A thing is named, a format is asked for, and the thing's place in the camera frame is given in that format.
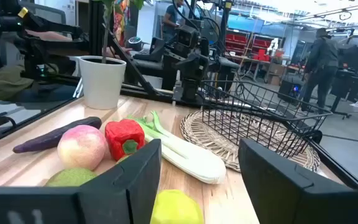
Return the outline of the red bin shelf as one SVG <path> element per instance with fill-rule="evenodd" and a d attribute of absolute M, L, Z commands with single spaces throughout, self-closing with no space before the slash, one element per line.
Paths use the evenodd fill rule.
<path fill-rule="evenodd" d="M 226 29 L 225 46 L 229 52 L 234 52 L 235 55 L 243 55 L 248 49 L 248 42 L 250 40 L 249 32 L 242 32 L 240 30 Z"/>
<path fill-rule="evenodd" d="M 259 50 L 265 50 L 267 55 L 273 55 L 279 48 L 281 39 L 267 35 L 253 35 L 250 42 L 250 54 L 258 55 Z"/>

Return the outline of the yellow green apple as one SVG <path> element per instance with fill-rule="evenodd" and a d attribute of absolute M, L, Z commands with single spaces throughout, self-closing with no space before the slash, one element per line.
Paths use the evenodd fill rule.
<path fill-rule="evenodd" d="M 155 198 L 150 224 L 204 224 L 204 216 L 198 203 L 181 190 L 163 190 Z"/>

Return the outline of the purple eggplant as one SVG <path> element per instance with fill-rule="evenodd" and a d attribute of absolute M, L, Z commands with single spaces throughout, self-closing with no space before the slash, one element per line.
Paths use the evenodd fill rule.
<path fill-rule="evenodd" d="M 54 129 L 49 133 L 30 139 L 18 146 L 15 146 L 12 151 L 16 154 L 20 154 L 25 152 L 44 151 L 53 147 L 57 147 L 63 134 L 69 129 L 79 125 L 87 125 L 99 129 L 102 125 L 102 121 L 100 118 L 95 116 L 80 119 L 62 126 L 61 128 Z"/>

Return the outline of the red bell pepper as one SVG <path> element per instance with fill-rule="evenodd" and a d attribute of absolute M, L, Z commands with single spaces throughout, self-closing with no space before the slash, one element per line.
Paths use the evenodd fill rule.
<path fill-rule="evenodd" d="M 105 138 L 111 156 L 116 161 L 135 153 L 145 145 L 144 131 L 133 119 L 109 122 L 105 127 Z"/>

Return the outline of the cardboard box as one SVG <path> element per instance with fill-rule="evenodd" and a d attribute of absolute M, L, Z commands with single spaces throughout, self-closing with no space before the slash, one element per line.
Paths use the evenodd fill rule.
<path fill-rule="evenodd" d="M 267 83 L 270 85 L 280 85 L 286 69 L 286 66 L 282 64 L 271 63 L 267 72 Z"/>

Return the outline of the green pear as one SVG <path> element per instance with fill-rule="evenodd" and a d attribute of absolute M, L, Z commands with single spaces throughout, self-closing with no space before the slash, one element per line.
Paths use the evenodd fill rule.
<path fill-rule="evenodd" d="M 76 187 L 97 177 L 93 171 L 81 167 L 64 169 L 53 175 L 45 184 L 46 187 Z"/>

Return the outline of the black speaker box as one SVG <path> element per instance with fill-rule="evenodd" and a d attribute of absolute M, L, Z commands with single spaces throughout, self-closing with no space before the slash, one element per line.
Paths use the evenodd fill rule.
<path fill-rule="evenodd" d="M 278 97 L 287 103 L 298 103 L 304 81 L 299 78 L 284 78 L 280 84 Z"/>

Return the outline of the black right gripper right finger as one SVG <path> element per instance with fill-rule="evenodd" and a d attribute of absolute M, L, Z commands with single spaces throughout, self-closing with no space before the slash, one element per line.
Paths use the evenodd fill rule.
<path fill-rule="evenodd" d="M 358 224 L 358 190 L 251 139 L 241 139 L 238 159 L 260 224 Z"/>

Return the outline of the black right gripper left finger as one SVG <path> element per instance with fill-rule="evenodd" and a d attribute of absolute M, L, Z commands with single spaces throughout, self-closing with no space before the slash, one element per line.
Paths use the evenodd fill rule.
<path fill-rule="evenodd" d="M 83 184 L 81 224 L 150 224 L 161 171 L 162 143 L 154 139 L 135 154 Z"/>

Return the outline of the pink peach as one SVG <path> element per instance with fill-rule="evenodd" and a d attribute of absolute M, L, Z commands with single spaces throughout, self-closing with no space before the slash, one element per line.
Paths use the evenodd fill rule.
<path fill-rule="evenodd" d="M 57 146 L 59 159 L 66 168 L 95 170 L 107 152 L 108 144 L 102 132 L 88 125 L 66 131 Z"/>

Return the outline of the round woven placemat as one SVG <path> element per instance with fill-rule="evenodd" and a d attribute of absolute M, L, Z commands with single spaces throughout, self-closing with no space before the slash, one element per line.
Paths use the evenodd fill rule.
<path fill-rule="evenodd" d="M 223 160 L 226 167 L 240 172 L 239 146 L 204 123 L 201 111 L 186 115 L 180 121 L 180 130 L 185 140 L 212 151 Z M 313 172 L 319 171 L 321 160 L 311 146 L 307 146 L 303 152 L 288 159 Z"/>

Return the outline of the white plant pot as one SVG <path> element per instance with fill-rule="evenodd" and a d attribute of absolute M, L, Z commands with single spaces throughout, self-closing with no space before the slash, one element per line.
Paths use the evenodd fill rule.
<path fill-rule="evenodd" d="M 116 58 L 81 56 L 78 58 L 85 105 L 96 110 L 117 107 L 127 63 Z"/>

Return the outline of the green leafy plant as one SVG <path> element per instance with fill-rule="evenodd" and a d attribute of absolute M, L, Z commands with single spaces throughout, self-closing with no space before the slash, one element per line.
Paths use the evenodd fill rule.
<path fill-rule="evenodd" d="M 145 0 L 89 0 L 90 3 L 98 3 L 103 6 L 103 21 L 100 24 L 103 27 L 103 46 L 101 49 L 102 61 L 107 63 L 109 36 L 111 28 L 114 27 L 115 17 L 118 16 L 118 26 L 124 25 L 126 9 L 133 4 L 138 10 L 142 9 Z"/>

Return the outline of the green white celery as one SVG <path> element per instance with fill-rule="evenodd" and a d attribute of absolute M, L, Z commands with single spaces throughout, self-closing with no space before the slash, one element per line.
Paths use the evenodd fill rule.
<path fill-rule="evenodd" d="M 207 184 L 221 184 L 226 176 L 223 160 L 208 149 L 179 138 L 164 129 L 156 111 L 152 111 L 152 120 L 146 116 L 129 119 L 136 121 L 144 131 L 145 140 L 160 139 L 162 156 L 183 172 Z"/>

